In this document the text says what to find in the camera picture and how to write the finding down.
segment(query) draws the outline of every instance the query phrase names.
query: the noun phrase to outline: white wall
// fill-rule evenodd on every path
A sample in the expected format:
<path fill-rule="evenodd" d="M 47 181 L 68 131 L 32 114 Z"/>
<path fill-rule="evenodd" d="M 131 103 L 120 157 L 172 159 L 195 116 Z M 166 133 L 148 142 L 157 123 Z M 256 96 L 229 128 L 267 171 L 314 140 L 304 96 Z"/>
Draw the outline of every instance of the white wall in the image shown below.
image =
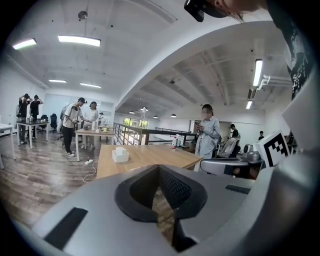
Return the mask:
<path fill-rule="evenodd" d="M 221 122 L 238 122 L 244 124 L 257 124 L 263 125 L 265 123 L 265 111 L 254 110 L 254 109 L 241 109 L 232 106 L 215 106 L 212 105 L 213 113 L 216 118 Z M 201 109 L 202 106 L 199 104 L 187 104 L 183 107 L 177 107 L 167 111 L 164 115 L 160 116 L 160 120 L 168 119 L 173 120 L 171 114 L 176 114 L 174 122 L 177 123 L 179 120 L 183 122 L 183 119 L 188 120 L 201 120 Z"/>
<path fill-rule="evenodd" d="M 29 94 L 31 98 L 38 95 L 41 100 L 45 98 L 45 90 L 22 75 L 8 62 L 0 64 L 0 116 L 1 123 L 7 124 L 9 119 L 14 123 L 16 106 L 19 104 L 19 97 Z M 43 105 L 39 106 L 39 115 L 42 115 Z"/>
<path fill-rule="evenodd" d="M 51 88 L 45 90 L 45 98 L 46 101 L 48 101 L 48 104 L 43 104 L 44 110 L 50 115 L 52 113 L 56 113 L 58 116 L 65 105 L 74 103 L 80 97 L 85 98 L 88 102 L 87 106 L 85 105 L 81 108 L 84 117 L 86 116 L 86 111 L 89 109 L 89 104 L 92 101 L 95 101 L 98 104 L 97 110 L 102 111 L 105 114 L 104 117 L 107 119 L 108 124 L 113 124 L 115 116 L 115 102 L 118 99 L 96 91 L 71 90 L 68 88 Z"/>
<path fill-rule="evenodd" d="M 272 134 L 273 132 L 281 129 L 283 135 L 290 133 L 290 128 L 282 117 L 283 111 L 291 102 L 292 90 L 288 88 L 276 98 L 275 102 L 268 105 L 265 109 L 265 125 L 264 136 Z"/>

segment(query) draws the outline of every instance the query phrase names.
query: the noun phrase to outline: wooden floor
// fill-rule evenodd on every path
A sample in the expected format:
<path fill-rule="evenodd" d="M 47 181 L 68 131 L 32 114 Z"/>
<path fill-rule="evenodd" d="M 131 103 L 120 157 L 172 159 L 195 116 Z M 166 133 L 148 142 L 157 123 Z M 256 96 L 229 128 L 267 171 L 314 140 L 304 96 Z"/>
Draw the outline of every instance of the wooden floor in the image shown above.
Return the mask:
<path fill-rule="evenodd" d="M 101 143 L 96 149 L 79 149 L 80 162 L 76 158 L 65 158 L 66 151 L 62 141 L 57 140 L 60 134 L 38 133 L 37 139 L 18 146 L 14 135 L 16 160 L 12 157 L 10 137 L 0 138 L 0 149 L 4 170 L 0 169 L 0 198 L 9 216 L 31 227 L 54 204 L 84 185 L 83 178 L 94 173 L 92 164 L 85 165 L 87 159 L 98 162 Z M 71 150 L 76 151 L 73 138 Z M 96 174 L 87 177 L 86 181 L 96 178 Z M 173 210 L 160 190 L 153 201 L 154 211 L 159 213 L 158 228 L 168 242 L 172 239 Z"/>

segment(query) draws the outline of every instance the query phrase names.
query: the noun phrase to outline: railing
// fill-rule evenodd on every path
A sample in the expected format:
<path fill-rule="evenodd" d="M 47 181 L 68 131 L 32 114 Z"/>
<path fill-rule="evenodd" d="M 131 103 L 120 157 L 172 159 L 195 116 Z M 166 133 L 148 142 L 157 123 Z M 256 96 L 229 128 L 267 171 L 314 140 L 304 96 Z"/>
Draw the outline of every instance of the railing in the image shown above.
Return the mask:
<path fill-rule="evenodd" d="M 115 140 L 120 145 L 148 145 L 149 143 L 171 143 L 173 141 L 173 136 L 177 134 L 183 136 L 183 144 L 185 144 L 187 141 L 195 140 L 197 136 L 196 133 L 185 132 L 180 130 L 170 130 L 165 128 L 156 128 L 155 130 L 142 129 L 116 122 L 113 123 L 113 128 L 115 133 Z M 150 135 L 169 135 L 169 137 L 172 137 L 172 139 L 150 140 Z"/>

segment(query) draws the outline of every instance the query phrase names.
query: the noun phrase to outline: tissue box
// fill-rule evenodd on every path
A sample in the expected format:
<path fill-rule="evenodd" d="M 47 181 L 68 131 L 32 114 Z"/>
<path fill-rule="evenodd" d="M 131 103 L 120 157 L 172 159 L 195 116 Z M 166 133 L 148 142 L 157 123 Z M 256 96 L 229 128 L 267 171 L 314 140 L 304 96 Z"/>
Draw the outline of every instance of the tissue box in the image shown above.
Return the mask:
<path fill-rule="evenodd" d="M 116 148 L 116 150 L 112 150 L 112 159 L 115 163 L 127 162 L 129 160 L 129 153 L 125 149 L 122 151 Z"/>

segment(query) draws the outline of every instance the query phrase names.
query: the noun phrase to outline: white ceiling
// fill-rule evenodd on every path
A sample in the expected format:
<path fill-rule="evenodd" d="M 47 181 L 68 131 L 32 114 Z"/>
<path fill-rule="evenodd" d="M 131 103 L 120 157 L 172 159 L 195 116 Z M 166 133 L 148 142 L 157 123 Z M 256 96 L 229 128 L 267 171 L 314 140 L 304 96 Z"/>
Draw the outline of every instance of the white ceiling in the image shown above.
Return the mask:
<path fill-rule="evenodd" d="M 87 11 L 86 20 L 79 20 L 80 11 Z M 11 33 L 7 44 L 35 38 L 37 45 L 20 53 L 50 88 L 76 90 L 83 82 L 119 97 L 136 57 L 154 35 L 176 20 L 150 0 L 42 0 Z M 58 35 L 101 39 L 101 46 L 61 43 Z M 52 84 L 48 79 L 67 84 Z"/>
<path fill-rule="evenodd" d="M 148 115 L 160 116 L 163 112 L 186 104 L 225 104 L 245 107 L 249 87 L 253 82 L 255 59 L 263 59 L 263 75 L 287 76 L 284 61 L 284 41 L 281 33 L 266 25 L 263 34 L 247 38 L 252 22 L 229 30 L 237 35 L 230 42 L 207 49 L 195 55 L 184 53 L 186 58 L 166 65 L 163 71 L 152 74 L 131 93 L 136 74 L 148 61 L 148 51 L 162 54 L 170 43 L 177 40 L 166 35 L 182 32 L 182 39 L 190 42 L 213 30 L 237 22 L 232 18 L 216 19 L 206 16 L 203 23 L 196 22 L 184 9 L 185 0 L 42 0 L 26 14 L 20 25 L 11 33 L 7 44 L 35 38 L 37 45 L 13 50 L 10 55 L 21 68 L 43 83 L 46 88 L 68 88 L 108 94 L 120 100 L 117 112 L 127 114 L 147 106 Z M 78 13 L 87 11 L 86 20 Z M 249 21 L 268 20 L 249 17 Z M 92 37 L 101 40 L 101 46 L 61 43 L 58 35 Z M 165 43 L 153 47 L 157 38 Z M 180 48 L 188 41 L 181 41 Z M 50 83 L 48 79 L 66 80 Z M 85 87 L 80 83 L 101 86 Z M 263 109 L 264 102 L 272 102 L 281 88 L 266 88 L 255 95 L 252 108 Z"/>
<path fill-rule="evenodd" d="M 268 30 L 265 37 L 243 38 L 201 51 L 156 76 L 117 112 L 137 111 L 146 105 L 150 116 L 161 116 L 167 110 L 186 104 L 205 103 L 244 109 L 254 80 L 255 60 L 263 59 L 261 79 L 263 75 L 289 78 L 284 53 L 281 33 Z M 263 110 L 283 90 L 284 87 L 264 86 L 256 91 L 251 108 Z"/>

